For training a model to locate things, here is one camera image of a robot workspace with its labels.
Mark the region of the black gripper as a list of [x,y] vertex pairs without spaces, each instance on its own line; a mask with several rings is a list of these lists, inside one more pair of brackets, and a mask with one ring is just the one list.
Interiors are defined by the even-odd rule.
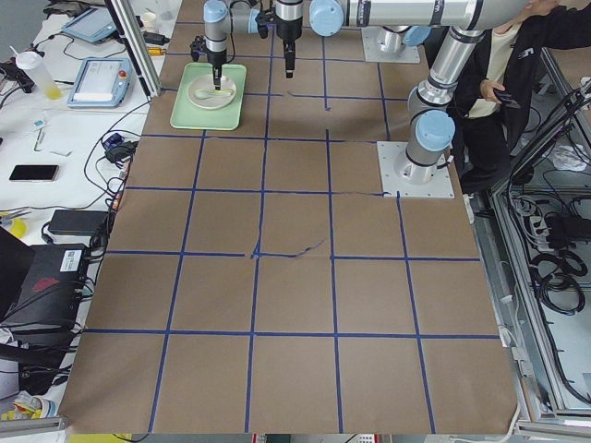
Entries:
[[277,35],[283,40],[285,77],[292,78],[296,68],[296,40],[301,37],[303,27],[303,1],[270,1],[267,9],[259,11],[256,22],[260,28],[274,24]]
[[212,40],[206,36],[196,36],[190,44],[190,55],[194,62],[198,62],[202,55],[212,66],[213,86],[216,90],[221,88],[223,64],[227,61],[227,39]]

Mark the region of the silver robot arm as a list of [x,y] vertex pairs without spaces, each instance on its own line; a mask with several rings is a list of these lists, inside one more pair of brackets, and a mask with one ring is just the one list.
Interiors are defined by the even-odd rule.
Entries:
[[427,79],[409,96],[412,136],[396,163],[396,172],[410,182],[426,183],[455,132],[446,114],[457,79],[485,30],[490,30],[524,8],[525,1],[313,1],[311,28],[330,37],[342,27],[446,27],[448,33]]
[[[322,37],[337,33],[343,25],[348,26],[349,4],[342,1],[311,1],[309,24]],[[211,65],[211,88],[215,92],[222,90],[223,65],[229,63],[227,40],[233,43],[234,34],[258,34],[266,39],[269,26],[273,25],[283,43],[285,76],[292,78],[296,69],[296,41],[302,35],[304,1],[269,1],[267,8],[264,1],[205,1],[203,6],[204,36],[198,36],[190,45],[193,61],[199,60],[200,54],[207,56]],[[384,24],[378,27],[378,45],[380,50],[394,54],[395,38],[403,47],[415,47],[423,43],[431,33],[427,26],[394,26]]]

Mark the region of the person's right hand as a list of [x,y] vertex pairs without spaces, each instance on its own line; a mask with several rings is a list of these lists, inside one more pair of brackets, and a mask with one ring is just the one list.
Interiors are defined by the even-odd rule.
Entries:
[[501,101],[496,96],[496,90],[505,91],[505,87],[502,84],[485,78],[480,82],[479,87],[480,95],[483,100],[487,102],[501,103]]

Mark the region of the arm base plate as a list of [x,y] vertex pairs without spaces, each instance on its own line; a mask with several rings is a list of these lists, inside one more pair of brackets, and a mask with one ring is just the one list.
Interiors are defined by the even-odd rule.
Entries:
[[453,199],[454,191],[445,156],[434,165],[419,166],[406,156],[406,142],[378,141],[381,193],[386,198]]
[[364,57],[367,62],[418,64],[417,44],[411,40],[418,27],[366,27],[361,30]]

